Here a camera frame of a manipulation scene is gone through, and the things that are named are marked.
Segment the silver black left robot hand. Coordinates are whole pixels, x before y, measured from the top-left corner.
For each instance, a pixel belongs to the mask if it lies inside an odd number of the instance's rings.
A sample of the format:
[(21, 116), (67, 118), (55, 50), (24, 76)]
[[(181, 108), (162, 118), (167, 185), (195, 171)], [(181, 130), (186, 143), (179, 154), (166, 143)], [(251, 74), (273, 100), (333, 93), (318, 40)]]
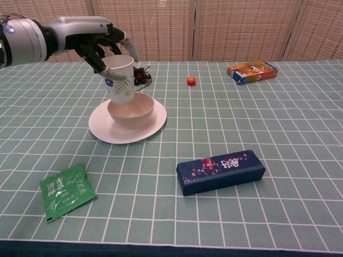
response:
[(120, 43), (135, 62), (139, 61), (138, 51), (128, 34), (114, 27), (111, 20), (105, 17), (59, 17), (53, 19), (44, 31), (48, 33), (48, 57), (74, 50), (95, 73), (109, 80), (123, 80), (126, 76), (106, 66), (101, 46), (109, 47), (114, 54), (120, 55), (117, 46)]

